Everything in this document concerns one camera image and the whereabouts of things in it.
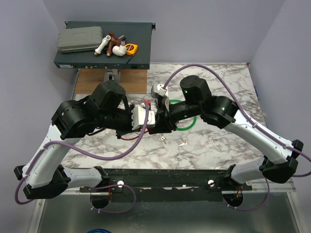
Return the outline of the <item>red cable lock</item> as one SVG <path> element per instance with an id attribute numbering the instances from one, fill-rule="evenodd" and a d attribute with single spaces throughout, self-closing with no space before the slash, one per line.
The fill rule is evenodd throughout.
<path id="1" fill-rule="evenodd" d="M 141 135 L 143 136 L 145 133 L 148 133 L 149 130 L 151 129 L 151 128 L 147 128 L 147 120 L 148 120 L 147 117 L 148 117 L 149 109 L 151 109 L 151 103 L 147 100 L 144 100 L 143 104 L 145 105 L 145 108 L 146 108 L 146 117 L 145 117 L 145 122 L 144 122 L 143 126 L 134 131 L 134 133 L 138 133 L 138 135 L 133 137 L 133 138 L 121 137 L 121 140 L 131 141 L 131 140 L 138 139 L 139 137 L 141 137 Z"/>

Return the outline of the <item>white elbow fitting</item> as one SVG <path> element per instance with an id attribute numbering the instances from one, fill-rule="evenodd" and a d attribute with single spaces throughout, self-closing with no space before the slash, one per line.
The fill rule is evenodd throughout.
<path id="1" fill-rule="evenodd" d="M 124 56 L 126 54 L 127 47 L 120 45 L 120 46 L 114 46 L 112 48 L 112 53 L 116 56 Z"/>

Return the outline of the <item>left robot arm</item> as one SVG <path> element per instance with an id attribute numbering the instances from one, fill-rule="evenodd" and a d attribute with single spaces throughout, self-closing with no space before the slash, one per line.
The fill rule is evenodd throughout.
<path id="1" fill-rule="evenodd" d="M 69 148 L 50 142 L 75 145 L 96 128 L 128 133 L 132 130 L 133 108 L 127 103 L 125 89 L 115 81 L 99 84 L 91 95 L 81 100 L 61 103 L 37 151 L 40 156 L 35 155 L 28 164 L 14 169 L 17 179 L 26 182 L 23 192 L 27 200 L 51 199 L 74 187 L 104 191 L 109 178 L 102 168 L 64 167 L 60 163 Z"/>

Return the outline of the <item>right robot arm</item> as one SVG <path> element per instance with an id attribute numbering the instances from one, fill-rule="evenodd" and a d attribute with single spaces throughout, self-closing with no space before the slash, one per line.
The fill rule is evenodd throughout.
<path id="1" fill-rule="evenodd" d="M 298 153 L 303 143 L 284 139 L 248 114 L 243 114 L 237 103 L 226 96 L 212 95 L 205 79 L 190 75 L 180 81 L 184 101 L 171 104 L 168 90 L 154 84 L 151 95 L 156 99 L 155 126 L 150 134 L 171 133 L 177 122 L 200 116 L 203 122 L 233 133 L 263 153 L 252 162 L 231 165 L 223 179 L 224 186 L 235 190 L 241 184 L 266 178 L 275 183 L 286 183 L 298 167 Z"/>

